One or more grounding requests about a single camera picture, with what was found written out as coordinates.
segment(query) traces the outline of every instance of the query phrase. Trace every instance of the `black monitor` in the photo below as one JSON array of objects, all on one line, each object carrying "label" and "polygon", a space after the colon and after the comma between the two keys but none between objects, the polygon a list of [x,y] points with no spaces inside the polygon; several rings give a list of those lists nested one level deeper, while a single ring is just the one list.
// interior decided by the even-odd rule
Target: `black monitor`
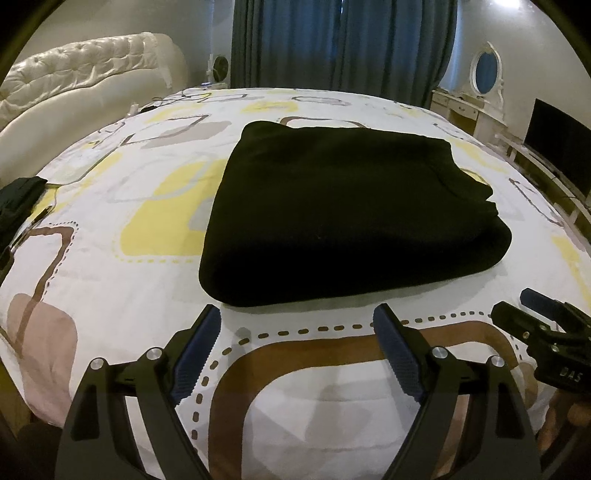
[{"label": "black monitor", "polygon": [[556,107],[535,100],[525,146],[560,170],[580,192],[591,190],[591,130]]}]

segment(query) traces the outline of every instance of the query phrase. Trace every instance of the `blue gripper pad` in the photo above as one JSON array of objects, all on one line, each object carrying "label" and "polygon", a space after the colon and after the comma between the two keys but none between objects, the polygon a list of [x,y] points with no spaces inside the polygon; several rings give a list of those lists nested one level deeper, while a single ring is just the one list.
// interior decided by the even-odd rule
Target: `blue gripper pad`
[{"label": "blue gripper pad", "polygon": [[394,322],[398,322],[398,319],[395,316],[391,319],[383,305],[376,307],[374,332],[378,337],[379,346],[390,362],[402,391],[421,403],[427,394],[421,381],[421,365]]},{"label": "blue gripper pad", "polygon": [[522,291],[519,300],[523,306],[538,312],[553,322],[560,323],[560,319],[564,315],[564,305],[562,303],[546,295],[542,295],[531,288],[526,288]]},{"label": "blue gripper pad", "polygon": [[170,391],[174,406],[193,391],[221,329],[222,315],[219,309],[212,306],[174,366],[173,387]]}]

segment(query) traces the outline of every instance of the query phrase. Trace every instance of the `wooden furniture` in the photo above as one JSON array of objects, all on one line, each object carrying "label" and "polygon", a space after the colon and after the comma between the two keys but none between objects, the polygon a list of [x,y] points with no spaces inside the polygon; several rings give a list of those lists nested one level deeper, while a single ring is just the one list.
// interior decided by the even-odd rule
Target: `wooden furniture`
[{"label": "wooden furniture", "polygon": [[547,160],[527,148],[520,139],[507,133],[497,134],[507,162],[519,170],[562,214],[564,220],[591,242],[591,194],[585,197]]},{"label": "wooden furniture", "polygon": [[501,56],[485,42],[472,58],[468,78],[457,92],[440,87],[433,90],[431,110],[485,145],[495,145],[496,134],[507,129],[503,85]]},{"label": "wooden furniture", "polygon": [[478,103],[478,99],[468,94],[453,95],[446,90],[436,89],[433,90],[430,109],[485,145],[495,145],[495,135],[507,129],[502,112],[484,102],[481,105],[475,103]]}]

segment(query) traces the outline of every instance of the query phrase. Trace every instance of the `white wall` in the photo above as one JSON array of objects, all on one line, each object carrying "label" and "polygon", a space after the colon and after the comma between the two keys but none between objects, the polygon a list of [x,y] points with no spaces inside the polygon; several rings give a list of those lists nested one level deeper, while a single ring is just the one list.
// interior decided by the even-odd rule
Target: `white wall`
[{"label": "white wall", "polygon": [[529,0],[460,0],[452,59],[441,86],[460,89],[486,42],[498,50],[505,120],[524,138],[536,98],[591,128],[591,77],[558,27]]},{"label": "white wall", "polygon": [[206,80],[212,12],[213,0],[66,0],[33,34],[18,60],[74,41],[164,33],[183,51],[190,83],[198,85]]},{"label": "white wall", "polygon": [[[213,6],[212,53],[224,55],[232,69],[232,25],[235,0],[215,0]],[[225,80],[230,84],[230,74]]]}]

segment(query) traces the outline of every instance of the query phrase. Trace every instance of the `small fan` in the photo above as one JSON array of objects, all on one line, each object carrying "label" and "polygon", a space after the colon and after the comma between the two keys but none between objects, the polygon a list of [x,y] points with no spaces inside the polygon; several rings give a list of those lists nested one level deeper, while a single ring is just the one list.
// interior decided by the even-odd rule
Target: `small fan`
[{"label": "small fan", "polygon": [[211,83],[223,82],[228,76],[229,62],[223,55],[217,55],[214,59],[213,54],[209,56],[207,64],[207,77]]}]

